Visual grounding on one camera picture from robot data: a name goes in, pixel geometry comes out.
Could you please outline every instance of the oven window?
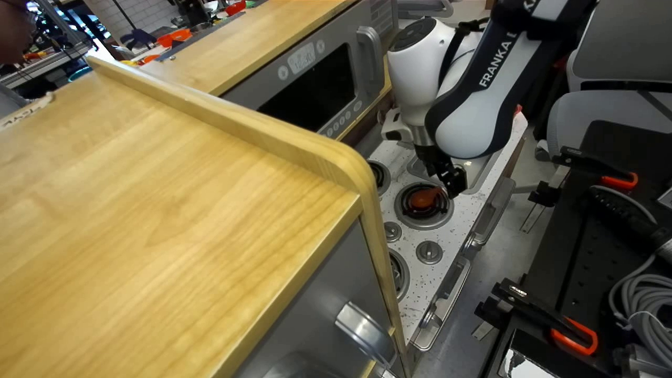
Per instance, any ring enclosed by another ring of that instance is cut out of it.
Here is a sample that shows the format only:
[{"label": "oven window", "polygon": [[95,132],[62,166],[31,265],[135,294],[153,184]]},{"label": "oven window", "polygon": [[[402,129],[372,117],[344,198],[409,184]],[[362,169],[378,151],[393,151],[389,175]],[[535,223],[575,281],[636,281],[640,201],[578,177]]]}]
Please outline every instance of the oven window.
[{"label": "oven window", "polygon": [[290,124],[320,130],[356,99],[348,46],[343,43],[321,58],[286,91],[269,99],[258,111]]}]

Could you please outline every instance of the oven door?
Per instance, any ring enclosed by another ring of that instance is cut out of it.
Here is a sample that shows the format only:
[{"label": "oven door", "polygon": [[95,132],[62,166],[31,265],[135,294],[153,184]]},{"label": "oven door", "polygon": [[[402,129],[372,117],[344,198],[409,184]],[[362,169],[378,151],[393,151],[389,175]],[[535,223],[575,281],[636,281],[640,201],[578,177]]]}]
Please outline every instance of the oven door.
[{"label": "oven door", "polygon": [[367,3],[246,77],[222,99],[339,137],[382,91],[382,46]]}]

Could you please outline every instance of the stainless steel surface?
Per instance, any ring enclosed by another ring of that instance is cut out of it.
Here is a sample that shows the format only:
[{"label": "stainless steel surface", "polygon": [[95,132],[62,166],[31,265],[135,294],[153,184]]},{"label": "stainless steel surface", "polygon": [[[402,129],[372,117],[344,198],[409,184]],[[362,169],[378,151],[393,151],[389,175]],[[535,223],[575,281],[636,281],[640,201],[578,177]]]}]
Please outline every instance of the stainless steel surface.
[{"label": "stainless steel surface", "polygon": [[470,247],[480,247],[487,243],[487,240],[491,238],[491,232],[495,230],[505,209],[506,209],[506,203],[514,190],[517,182],[503,177],[495,190],[489,195],[487,203],[484,206],[478,219],[477,219],[477,224],[470,232],[470,241],[473,245]]},{"label": "stainless steel surface", "polygon": [[382,81],[385,81],[385,71],[382,71],[382,66],[385,66],[382,55],[385,52],[382,52],[380,36],[374,27],[362,25],[358,30],[358,39],[360,39],[360,43],[366,46],[363,51],[367,52],[367,60],[372,66],[370,75],[366,77],[370,83],[363,88],[372,91],[370,96],[377,99],[382,88]]},{"label": "stainless steel surface", "polygon": [[26,103],[27,101],[21,99],[14,91],[8,91],[0,83],[0,130],[7,129],[5,117],[21,109]]},{"label": "stainless steel surface", "polygon": [[393,262],[393,273],[394,273],[396,301],[402,301],[408,289],[409,271],[408,271],[404,257],[396,250],[391,250],[391,262]]},{"label": "stainless steel surface", "polygon": [[336,326],[358,344],[363,354],[377,360],[378,365],[387,370],[394,365],[396,351],[393,337],[358,304],[346,302],[336,315]]},{"label": "stainless steel surface", "polygon": [[378,194],[385,194],[387,186],[391,186],[391,169],[378,161],[370,161],[370,166],[374,169],[374,177],[377,177],[377,169],[380,169],[382,182],[378,184],[378,177],[377,177],[377,186],[378,186]]},{"label": "stainless steel surface", "polygon": [[339,109],[318,132],[339,137],[382,91],[382,43],[396,27],[393,0],[362,0],[321,25],[309,38],[277,55],[272,63],[220,95],[249,109],[288,88],[304,71],[328,58],[336,49],[348,46],[353,99]]},{"label": "stainless steel surface", "polygon": [[360,151],[360,156],[372,156],[378,145],[382,143],[382,121],[374,124],[370,129],[370,132],[356,145],[356,150]]},{"label": "stainless steel surface", "polygon": [[[377,360],[366,356],[350,337],[335,326],[336,315],[348,302],[358,302],[362,310],[377,319],[380,330],[391,328],[360,223],[340,240],[235,376],[258,378],[269,371],[286,371],[294,370],[291,365],[297,365],[297,362],[307,370],[303,371],[307,376],[362,376]],[[380,347],[377,351],[378,356],[391,360],[389,348]],[[402,360],[394,364],[393,374],[404,376]]]},{"label": "stainless steel surface", "polygon": [[[535,143],[531,132],[528,132],[526,138],[528,143],[512,178],[522,184],[531,184],[542,178],[549,180],[554,173],[553,163],[535,161]],[[489,332],[484,343],[473,337],[473,332],[480,323],[480,319],[474,315],[474,308],[489,294],[495,281],[503,281],[505,278],[517,279],[528,273],[551,219],[551,211],[547,211],[531,232],[520,232],[520,224],[529,211],[529,206],[528,194],[514,194],[511,198],[505,217],[489,238],[489,243],[473,258],[473,273],[467,279],[464,292],[455,302],[445,330],[442,330],[432,351],[423,354],[413,376],[480,376],[497,332]]]},{"label": "stainless steel surface", "polygon": [[473,194],[478,190],[478,186],[489,177],[489,169],[499,159],[499,153],[503,151],[497,151],[494,156],[477,158],[477,159],[454,159],[454,166],[463,168],[467,173],[467,190],[464,190],[464,195],[473,195]]},{"label": "stainless steel surface", "polygon": [[387,241],[396,241],[402,238],[402,226],[396,223],[385,223]]},{"label": "stainless steel surface", "polygon": [[444,258],[444,247],[431,240],[417,243],[416,257],[425,265],[436,265]]},{"label": "stainless steel surface", "polygon": [[431,315],[432,322],[423,322],[421,328],[413,334],[413,347],[421,352],[428,352],[444,326],[449,322],[449,315],[464,289],[467,278],[470,273],[470,262],[467,258],[455,258],[455,265],[452,266],[454,274],[458,274],[455,279],[445,278],[445,281],[440,288],[436,298],[432,301],[431,308],[425,312],[425,316]]},{"label": "stainless steel surface", "polygon": [[[405,223],[399,223],[396,219],[396,194],[404,186],[423,180],[409,173],[409,163],[416,156],[413,150],[404,143],[382,141],[370,156],[370,159],[380,161],[391,169],[391,186],[380,195],[382,219],[385,223],[396,223],[404,230],[396,241],[389,241],[389,247],[396,250],[409,268],[409,288],[408,294],[399,301],[402,326],[408,344],[412,343],[412,335],[416,334],[427,308],[436,298],[436,292],[445,281],[449,268],[454,266],[454,261],[459,253],[464,241],[468,240],[477,217],[495,189],[495,182],[499,180],[505,166],[511,161],[512,151],[520,143],[526,129],[526,117],[514,117],[509,145],[499,153],[491,156],[485,163],[480,163],[480,173],[473,173],[473,177],[477,177],[477,186],[470,186],[467,194],[454,200],[452,220],[436,229],[413,229]],[[436,265],[425,265],[416,257],[417,243],[427,240],[436,241],[444,247],[444,258]]]}]

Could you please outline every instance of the wooden countertop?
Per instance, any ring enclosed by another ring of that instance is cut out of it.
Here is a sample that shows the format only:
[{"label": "wooden countertop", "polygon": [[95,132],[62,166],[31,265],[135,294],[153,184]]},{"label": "wooden countertop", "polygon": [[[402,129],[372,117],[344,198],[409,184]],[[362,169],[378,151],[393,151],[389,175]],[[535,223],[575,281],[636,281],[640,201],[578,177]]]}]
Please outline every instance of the wooden countertop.
[{"label": "wooden countertop", "polygon": [[153,60],[141,69],[210,95],[222,95],[350,3],[269,0],[176,52],[174,58]]},{"label": "wooden countertop", "polygon": [[358,153],[95,66],[0,130],[0,376],[228,376],[358,217],[402,330]]}]

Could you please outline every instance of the metal panel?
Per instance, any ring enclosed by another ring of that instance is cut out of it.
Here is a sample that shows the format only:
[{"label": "metal panel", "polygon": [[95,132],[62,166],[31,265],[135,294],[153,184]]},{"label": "metal panel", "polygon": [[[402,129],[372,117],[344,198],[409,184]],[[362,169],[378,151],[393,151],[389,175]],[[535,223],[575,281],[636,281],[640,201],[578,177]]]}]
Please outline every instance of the metal panel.
[{"label": "metal panel", "polygon": [[328,21],[321,30],[280,55],[267,67],[258,69],[254,75],[246,77],[239,85],[220,95],[227,101],[239,103],[249,109],[258,109],[288,83],[291,83],[300,73],[315,67],[320,60],[330,56],[339,46],[348,43],[356,99],[344,104],[326,126],[320,129],[321,134],[339,137],[360,111],[363,111],[382,91],[382,66],[372,67],[372,46],[362,41],[362,27],[377,27],[374,31],[387,39],[396,27],[394,5],[385,0],[358,3],[346,9],[336,18]]},{"label": "metal panel", "polygon": [[385,330],[391,328],[360,223],[336,245],[238,376],[360,376],[372,360],[336,328],[336,315],[348,302],[356,302]]}]

